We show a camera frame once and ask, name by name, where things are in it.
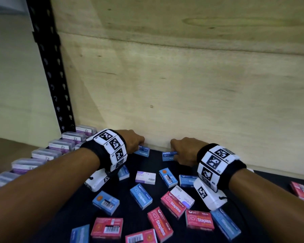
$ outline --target hand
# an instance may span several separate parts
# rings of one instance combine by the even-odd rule
[[[136,134],[133,130],[116,130],[126,142],[126,151],[128,154],[132,154],[138,150],[138,145],[143,144],[145,138]]]
[[[198,151],[208,143],[196,138],[185,137],[181,140],[172,139],[170,144],[171,150],[178,153],[178,155],[174,155],[174,160],[178,161],[181,165],[191,167],[197,164]]]

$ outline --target barcode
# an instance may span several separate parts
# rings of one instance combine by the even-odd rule
[[[168,183],[173,183],[173,181],[171,180],[171,178],[168,175],[165,175],[164,177],[166,178]]]
[[[114,204],[113,203],[110,203],[109,201],[107,200],[104,200],[101,205],[103,205],[104,207],[106,207],[107,209],[112,209],[114,207]]]
[[[300,188],[304,192],[304,185],[300,184]]]
[[[119,226],[105,226],[104,234],[118,234],[119,229]]]
[[[127,243],[137,243],[137,242],[142,242],[143,239],[143,234],[139,234],[139,235],[134,235],[131,237],[127,238]]]

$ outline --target black table surface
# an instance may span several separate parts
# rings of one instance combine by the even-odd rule
[[[147,213],[158,206],[161,208],[174,230],[173,236],[166,242],[228,242],[226,237],[215,224],[215,230],[213,232],[187,229],[185,216],[183,215],[179,220],[177,220],[160,202],[161,197],[167,191],[171,190],[171,188],[168,189],[166,187],[164,181],[158,174],[159,170],[168,167],[173,175],[178,178],[180,174],[197,175],[197,167],[189,168],[181,166],[175,161],[163,162],[161,152],[155,150],[150,151],[149,158],[139,155],[129,155],[125,164],[130,172],[130,177],[119,181],[116,176],[110,179],[101,189],[120,200],[120,205],[112,217],[123,218],[124,220],[122,238],[121,240],[112,240],[113,242],[124,242],[126,235],[151,229],[152,226],[147,218]],[[142,185],[153,198],[152,204],[144,210],[141,210],[134,198],[130,195],[130,189],[137,184],[135,182],[137,171],[153,172],[157,174],[155,185]],[[300,179],[260,171],[255,171],[255,173],[287,191],[290,191],[290,181],[304,184],[304,180]],[[91,192],[85,185],[82,185],[61,208],[57,215],[46,226],[44,226],[44,228],[37,232],[29,242],[69,242],[71,230],[86,224],[90,224],[91,232],[94,221],[97,217],[108,217],[102,210],[92,204],[92,200],[101,190],[98,192]],[[183,190],[185,190],[195,200],[195,204],[191,208],[192,210],[204,212],[209,211],[194,188],[183,188]],[[222,206],[223,210],[242,231],[242,233],[233,240],[233,243],[271,242],[267,233],[252,213],[230,191],[224,191],[224,193],[235,201],[251,229],[251,233],[249,233],[240,213],[231,201],[224,204]],[[90,242],[111,241],[92,239],[90,237]]]

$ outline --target wristband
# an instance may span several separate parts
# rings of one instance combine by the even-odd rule
[[[199,178],[214,192],[227,189],[235,172],[247,167],[238,155],[216,143],[202,147],[197,162]]]
[[[101,130],[91,136],[81,148],[87,148],[97,155],[100,160],[99,169],[105,168],[109,177],[116,175],[127,159],[124,138],[111,129]]]

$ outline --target forearm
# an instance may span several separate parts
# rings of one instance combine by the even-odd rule
[[[23,240],[33,234],[99,166],[92,151],[80,148],[0,188],[0,242],[8,242],[10,237]]]
[[[304,242],[304,201],[247,169],[232,176],[229,188],[275,241]]]

